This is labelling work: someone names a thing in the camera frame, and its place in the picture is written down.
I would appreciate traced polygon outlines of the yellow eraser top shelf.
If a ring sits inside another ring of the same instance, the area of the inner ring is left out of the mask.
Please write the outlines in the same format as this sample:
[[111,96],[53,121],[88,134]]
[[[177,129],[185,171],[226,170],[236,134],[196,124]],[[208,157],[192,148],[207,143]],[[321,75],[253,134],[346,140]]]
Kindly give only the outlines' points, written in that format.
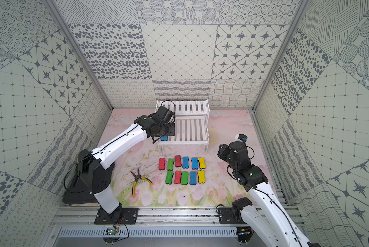
[[204,157],[199,157],[198,162],[199,162],[199,168],[200,169],[206,169],[206,163],[205,163],[205,158]]

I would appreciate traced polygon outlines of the yellow eraser shelf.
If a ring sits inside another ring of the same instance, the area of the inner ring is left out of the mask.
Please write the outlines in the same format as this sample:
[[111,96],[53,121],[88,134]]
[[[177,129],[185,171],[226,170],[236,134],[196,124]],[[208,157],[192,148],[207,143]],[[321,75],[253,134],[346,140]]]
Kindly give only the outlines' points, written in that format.
[[205,163],[205,158],[204,157],[199,157],[198,162],[199,162],[199,168],[200,169],[206,169],[206,163]]
[[206,182],[205,171],[200,170],[198,171],[197,174],[198,174],[198,183],[204,184]]

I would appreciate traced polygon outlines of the red eraser top shelf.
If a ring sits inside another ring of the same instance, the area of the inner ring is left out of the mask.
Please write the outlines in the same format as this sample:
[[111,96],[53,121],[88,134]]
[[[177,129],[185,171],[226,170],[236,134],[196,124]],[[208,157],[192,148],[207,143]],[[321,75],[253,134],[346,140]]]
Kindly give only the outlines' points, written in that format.
[[180,155],[175,155],[175,166],[181,167],[182,166],[182,157]]
[[165,163],[166,163],[165,158],[160,158],[160,159],[159,159],[159,166],[158,166],[158,169],[159,169],[159,170],[165,170]]

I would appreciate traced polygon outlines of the red eraser shelf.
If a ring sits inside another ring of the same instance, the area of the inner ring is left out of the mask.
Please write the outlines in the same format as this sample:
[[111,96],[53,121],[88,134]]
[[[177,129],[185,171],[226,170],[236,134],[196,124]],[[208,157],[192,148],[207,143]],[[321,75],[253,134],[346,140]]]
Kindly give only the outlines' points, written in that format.
[[182,157],[180,155],[175,155],[175,166],[181,167],[182,166]]
[[181,175],[182,175],[181,171],[175,171],[174,184],[181,184]]
[[159,159],[159,166],[158,166],[158,169],[159,169],[159,170],[165,170],[165,163],[166,163],[165,158],[160,158],[160,159]]

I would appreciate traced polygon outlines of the green eraser top shelf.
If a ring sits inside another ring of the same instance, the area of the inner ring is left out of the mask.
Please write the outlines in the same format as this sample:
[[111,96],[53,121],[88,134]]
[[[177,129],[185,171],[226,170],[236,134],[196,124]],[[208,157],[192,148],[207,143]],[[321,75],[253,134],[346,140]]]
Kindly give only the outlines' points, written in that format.
[[166,169],[168,171],[173,171],[173,169],[174,169],[174,162],[175,162],[175,159],[174,158],[169,158],[168,159],[168,165],[166,167]]

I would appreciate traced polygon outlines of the green eraser shelf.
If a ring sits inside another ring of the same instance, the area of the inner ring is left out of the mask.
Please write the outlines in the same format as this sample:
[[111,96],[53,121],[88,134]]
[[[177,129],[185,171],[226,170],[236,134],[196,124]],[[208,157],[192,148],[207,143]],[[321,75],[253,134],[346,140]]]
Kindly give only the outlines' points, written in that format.
[[166,167],[166,169],[168,171],[173,171],[173,169],[174,169],[174,162],[175,162],[175,159],[174,158],[169,158],[168,159],[168,165]]
[[186,172],[186,171],[183,171],[181,173],[181,182],[180,182],[180,184],[181,185],[188,185],[188,182],[189,182],[189,173]]
[[174,175],[174,172],[173,171],[167,171],[167,173],[166,173],[166,179],[165,179],[165,183],[166,184],[172,184],[172,182],[173,182],[173,175]]

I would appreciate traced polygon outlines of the blue eraser top shelf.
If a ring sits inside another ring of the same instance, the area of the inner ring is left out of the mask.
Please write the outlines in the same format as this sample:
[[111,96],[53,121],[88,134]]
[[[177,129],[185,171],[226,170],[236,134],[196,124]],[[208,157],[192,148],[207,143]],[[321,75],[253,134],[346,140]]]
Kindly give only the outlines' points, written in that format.
[[189,168],[189,157],[188,156],[184,156],[182,158],[182,168],[184,168],[184,169]]
[[191,162],[192,162],[191,168],[193,170],[199,169],[199,161],[198,161],[198,158],[197,157],[191,158]]

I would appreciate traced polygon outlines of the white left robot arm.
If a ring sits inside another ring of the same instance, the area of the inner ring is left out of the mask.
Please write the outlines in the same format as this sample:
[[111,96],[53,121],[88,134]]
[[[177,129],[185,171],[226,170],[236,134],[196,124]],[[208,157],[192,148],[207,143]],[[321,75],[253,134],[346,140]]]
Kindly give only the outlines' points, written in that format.
[[107,214],[112,215],[120,207],[111,188],[111,175],[107,169],[136,144],[148,138],[155,143],[162,137],[175,135],[175,120],[174,110],[160,106],[155,113],[135,119],[125,131],[81,159],[83,170],[79,178],[88,186],[87,192],[96,198]]

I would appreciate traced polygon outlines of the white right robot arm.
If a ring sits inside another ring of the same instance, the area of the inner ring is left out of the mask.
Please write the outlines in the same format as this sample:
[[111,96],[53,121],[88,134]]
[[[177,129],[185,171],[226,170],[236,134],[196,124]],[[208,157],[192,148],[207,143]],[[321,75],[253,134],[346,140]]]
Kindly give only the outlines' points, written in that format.
[[248,224],[268,247],[318,247],[296,226],[274,193],[263,171],[251,163],[244,141],[222,144],[218,157],[233,169],[232,176],[250,194],[232,203],[234,217]]

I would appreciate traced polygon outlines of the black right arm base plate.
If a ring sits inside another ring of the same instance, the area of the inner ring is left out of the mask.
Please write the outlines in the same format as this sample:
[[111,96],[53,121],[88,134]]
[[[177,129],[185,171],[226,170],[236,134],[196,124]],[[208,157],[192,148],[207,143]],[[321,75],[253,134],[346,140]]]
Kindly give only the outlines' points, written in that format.
[[247,223],[242,220],[238,210],[233,210],[231,207],[225,207],[222,205],[218,205],[215,210],[218,214],[220,224],[247,225]]

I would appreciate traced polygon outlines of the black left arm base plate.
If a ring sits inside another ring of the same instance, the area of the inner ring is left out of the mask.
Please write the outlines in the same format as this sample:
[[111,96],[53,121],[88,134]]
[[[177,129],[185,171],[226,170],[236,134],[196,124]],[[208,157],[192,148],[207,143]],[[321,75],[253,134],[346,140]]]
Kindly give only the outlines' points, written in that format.
[[95,225],[114,225],[118,223],[124,223],[133,225],[136,224],[139,209],[135,207],[119,207],[111,214],[108,214],[101,207],[98,210],[95,218]]

